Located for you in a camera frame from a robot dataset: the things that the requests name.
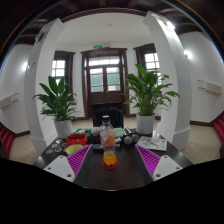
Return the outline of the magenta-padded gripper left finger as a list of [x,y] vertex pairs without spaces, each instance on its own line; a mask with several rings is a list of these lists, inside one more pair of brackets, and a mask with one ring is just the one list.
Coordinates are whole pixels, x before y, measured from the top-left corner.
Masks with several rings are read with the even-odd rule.
[[91,146],[88,145],[68,156],[60,155],[47,165],[44,170],[67,181],[73,182],[90,148]]

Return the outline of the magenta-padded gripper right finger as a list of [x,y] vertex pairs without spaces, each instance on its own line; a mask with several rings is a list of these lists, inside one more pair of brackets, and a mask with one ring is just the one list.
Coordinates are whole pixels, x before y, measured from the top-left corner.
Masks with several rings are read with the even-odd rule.
[[139,145],[137,145],[136,148],[140,153],[148,173],[154,181],[160,180],[182,169],[182,167],[168,155],[159,156]]

